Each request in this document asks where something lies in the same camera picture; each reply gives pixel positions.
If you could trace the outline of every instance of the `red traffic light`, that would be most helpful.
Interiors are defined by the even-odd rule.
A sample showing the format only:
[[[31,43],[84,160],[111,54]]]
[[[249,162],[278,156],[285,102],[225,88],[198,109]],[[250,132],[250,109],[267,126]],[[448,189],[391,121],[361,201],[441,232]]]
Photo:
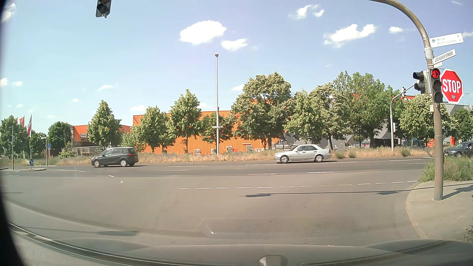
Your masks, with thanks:
[[[440,78],[440,70],[438,70],[438,68],[432,69],[432,78],[434,79]]]

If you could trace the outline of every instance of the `car wheel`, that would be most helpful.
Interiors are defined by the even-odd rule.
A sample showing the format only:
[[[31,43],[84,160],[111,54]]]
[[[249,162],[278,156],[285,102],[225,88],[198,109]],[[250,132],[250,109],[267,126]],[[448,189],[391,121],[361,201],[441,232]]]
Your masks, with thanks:
[[[320,154],[315,157],[316,162],[322,162],[323,160],[324,160],[324,157]]]
[[[286,155],[284,155],[284,156],[281,157],[280,161],[281,161],[282,163],[287,163],[287,162],[289,161],[289,157],[287,157]]]

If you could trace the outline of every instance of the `curb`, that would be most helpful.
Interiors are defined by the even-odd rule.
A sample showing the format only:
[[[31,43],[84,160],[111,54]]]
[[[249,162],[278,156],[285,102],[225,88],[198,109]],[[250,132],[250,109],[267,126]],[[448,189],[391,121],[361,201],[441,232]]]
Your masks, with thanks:
[[[407,195],[406,203],[405,203],[406,213],[407,213],[407,217],[409,217],[409,220],[411,221],[411,224],[412,224],[412,227],[414,228],[414,231],[417,234],[417,237],[419,239],[429,239],[429,237],[425,234],[424,230],[422,229],[422,227],[420,227],[419,223],[415,219],[414,213],[412,212],[412,209],[411,209],[411,201],[410,201],[411,192],[415,187],[417,187],[420,184],[421,184],[421,182],[417,182],[417,183],[415,183],[414,185],[412,185],[408,188],[410,190],[410,192]]]

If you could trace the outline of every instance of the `traffic light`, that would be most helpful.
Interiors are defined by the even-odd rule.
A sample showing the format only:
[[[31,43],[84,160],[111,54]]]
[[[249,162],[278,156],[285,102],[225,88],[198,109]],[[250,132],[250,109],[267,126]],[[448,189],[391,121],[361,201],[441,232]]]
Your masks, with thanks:
[[[112,5],[112,0],[97,0],[97,9],[95,11],[95,16],[97,18],[105,17],[107,18],[110,15],[110,6]]]
[[[427,81],[426,72],[427,71],[421,71],[421,72],[414,72],[412,74],[412,77],[417,80],[417,83],[414,84],[414,89],[420,91],[420,94],[424,94],[425,90],[428,88],[428,86],[426,86],[426,83],[425,83]]]
[[[438,68],[432,69],[430,72],[432,78],[432,95],[434,103],[443,103],[442,82],[440,81],[440,70]]]

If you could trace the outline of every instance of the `sidewalk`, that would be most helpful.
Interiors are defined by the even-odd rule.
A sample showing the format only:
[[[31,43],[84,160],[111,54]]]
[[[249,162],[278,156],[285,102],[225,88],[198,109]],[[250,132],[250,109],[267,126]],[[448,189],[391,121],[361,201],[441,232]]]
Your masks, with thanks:
[[[445,182],[444,199],[434,201],[434,182],[417,185],[406,199],[406,211],[420,239],[464,241],[473,225],[473,181]]]

